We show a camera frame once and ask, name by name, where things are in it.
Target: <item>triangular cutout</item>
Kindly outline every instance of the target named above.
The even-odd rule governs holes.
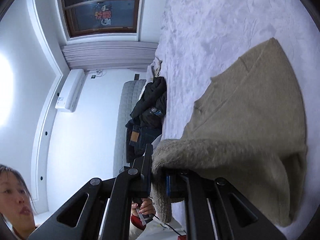
[[[57,217],[57,221],[72,228],[76,227],[87,199],[88,194],[83,194]]]
[[[229,199],[242,228],[258,221],[257,216],[235,194],[229,194]]]

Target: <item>wrinkled bed sheet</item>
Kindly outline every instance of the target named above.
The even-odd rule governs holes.
[[[300,236],[320,204],[320,33],[299,0],[167,0],[156,56],[167,80],[162,139],[180,138],[194,101],[210,77],[226,70],[255,45],[275,37],[301,86],[308,127],[308,171],[296,221],[280,228]],[[184,225],[183,203],[173,206]]]

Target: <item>mouth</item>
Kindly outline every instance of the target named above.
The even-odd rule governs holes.
[[[26,215],[26,216],[28,216],[28,215],[31,214],[31,210],[30,210],[28,207],[24,206],[24,207],[21,209],[21,211],[20,211],[19,214],[20,214],[20,215]]]

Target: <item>woman's hair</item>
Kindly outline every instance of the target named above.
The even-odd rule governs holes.
[[[9,172],[11,172],[11,173],[13,173],[13,174],[16,176],[17,180],[20,182],[20,184],[21,184],[22,187],[24,188],[24,190],[25,190],[27,196],[29,197],[29,199],[30,199],[30,201],[31,201],[31,204],[33,205],[33,208],[34,208],[34,203],[33,203],[33,200],[32,200],[31,194],[30,194],[30,191],[28,190],[28,187],[27,187],[27,185],[26,185],[26,183],[25,183],[22,175],[20,174],[20,172],[14,170],[14,169],[12,169],[12,168],[10,168],[10,167],[8,167],[8,166],[5,166],[5,165],[0,164],[0,175],[1,175],[2,173],[4,173],[4,172],[6,172],[8,175],[9,175]]]

